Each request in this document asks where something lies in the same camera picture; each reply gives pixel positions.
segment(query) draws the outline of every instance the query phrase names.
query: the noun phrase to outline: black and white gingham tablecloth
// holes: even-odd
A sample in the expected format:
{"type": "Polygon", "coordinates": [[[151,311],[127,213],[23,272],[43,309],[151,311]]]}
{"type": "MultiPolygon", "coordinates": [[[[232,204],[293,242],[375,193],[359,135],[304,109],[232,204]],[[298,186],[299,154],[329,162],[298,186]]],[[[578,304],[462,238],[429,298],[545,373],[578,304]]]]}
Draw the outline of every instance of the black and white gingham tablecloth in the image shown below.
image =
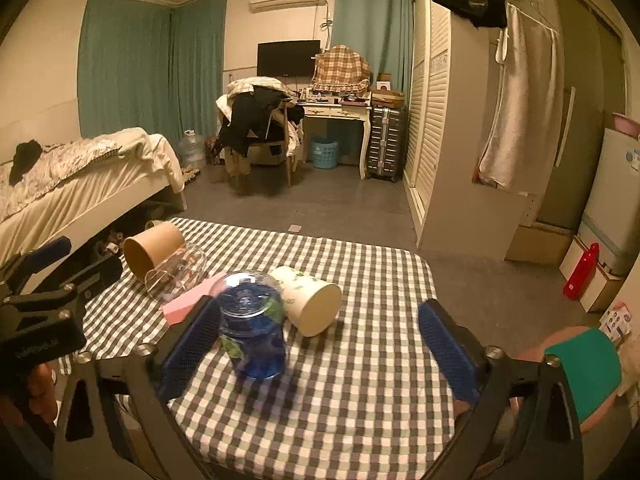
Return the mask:
{"type": "MultiPolygon", "coordinates": [[[[388,247],[172,221],[206,252],[210,275],[291,266],[343,292],[337,322],[319,336],[304,338],[286,320],[287,370],[277,378],[237,378],[213,347],[170,403],[203,457],[266,479],[420,478],[454,428],[451,391],[417,325],[418,304],[434,297],[425,261],[388,247]]],[[[127,355],[166,327],[125,266],[87,306],[86,348],[97,358],[127,355]]]]}

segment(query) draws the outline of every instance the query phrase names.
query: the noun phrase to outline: green cushion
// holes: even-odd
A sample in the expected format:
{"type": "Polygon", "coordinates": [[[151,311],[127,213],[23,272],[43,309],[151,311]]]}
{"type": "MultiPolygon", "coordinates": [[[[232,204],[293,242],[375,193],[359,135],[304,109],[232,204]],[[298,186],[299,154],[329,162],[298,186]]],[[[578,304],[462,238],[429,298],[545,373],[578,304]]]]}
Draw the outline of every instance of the green cushion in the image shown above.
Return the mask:
{"type": "Polygon", "coordinates": [[[562,361],[580,422],[613,393],[622,379],[616,348],[596,328],[546,348],[545,354],[557,355],[562,361]]]}

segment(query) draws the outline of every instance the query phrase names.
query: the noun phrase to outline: screw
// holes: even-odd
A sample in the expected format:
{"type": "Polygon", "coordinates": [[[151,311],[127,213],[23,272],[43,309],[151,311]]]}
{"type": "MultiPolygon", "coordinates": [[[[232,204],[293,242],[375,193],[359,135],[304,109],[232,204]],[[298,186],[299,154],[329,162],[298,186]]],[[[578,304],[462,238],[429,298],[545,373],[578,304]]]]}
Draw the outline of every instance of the screw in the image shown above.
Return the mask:
{"type": "Polygon", "coordinates": [[[83,365],[91,361],[91,359],[93,358],[94,357],[91,355],[91,352],[80,352],[76,356],[76,363],[78,363],[79,365],[83,365]]]}
{"type": "Polygon", "coordinates": [[[546,356],[546,364],[552,366],[553,368],[558,368],[561,365],[560,358],[557,355],[549,354],[546,356]]]}
{"type": "Polygon", "coordinates": [[[502,359],[504,357],[504,350],[497,346],[489,345],[484,349],[484,355],[489,359],[502,359]]]}
{"type": "Polygon", "coordinates": [[[151,343],[142,343],[133,347],[133,353],[135,355],[139,355],[140,357],[151,355],[155,350],[156,347],[151,343]]]}

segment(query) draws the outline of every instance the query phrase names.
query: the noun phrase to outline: hand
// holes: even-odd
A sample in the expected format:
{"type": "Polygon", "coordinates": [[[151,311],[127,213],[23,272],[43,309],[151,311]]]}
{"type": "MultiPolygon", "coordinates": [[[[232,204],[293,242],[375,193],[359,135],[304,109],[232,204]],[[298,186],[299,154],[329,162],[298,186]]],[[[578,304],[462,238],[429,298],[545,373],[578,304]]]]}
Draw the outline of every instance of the hand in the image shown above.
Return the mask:
{"type": "MultiPolygon", "coordinates": [[[[31,396],[29,399],[31,413],[40,415],[47,424],[56,420],[58,404],[56,403],[49,365],[38,365],[31,371],[27,378],[27,389],[31,396]]],[[[21,426],[24,424],[22,413],[6,396],[0,396],[0,420],[5,425],[21,426]]]]}

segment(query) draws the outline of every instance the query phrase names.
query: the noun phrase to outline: silver suitcase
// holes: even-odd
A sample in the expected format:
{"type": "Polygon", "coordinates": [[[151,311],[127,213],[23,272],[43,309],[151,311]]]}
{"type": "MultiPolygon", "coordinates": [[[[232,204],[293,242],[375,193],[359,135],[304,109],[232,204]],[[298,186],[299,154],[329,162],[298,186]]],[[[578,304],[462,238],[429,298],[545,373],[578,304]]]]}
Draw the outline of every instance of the silver suitcase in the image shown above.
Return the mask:
{"type": "Polygon", "coordinates": [[[406,112],[404,108],[375,106],[371,110],[371,134],[367,146],[367,176],[402,177],[406,149],[406,112]]]}

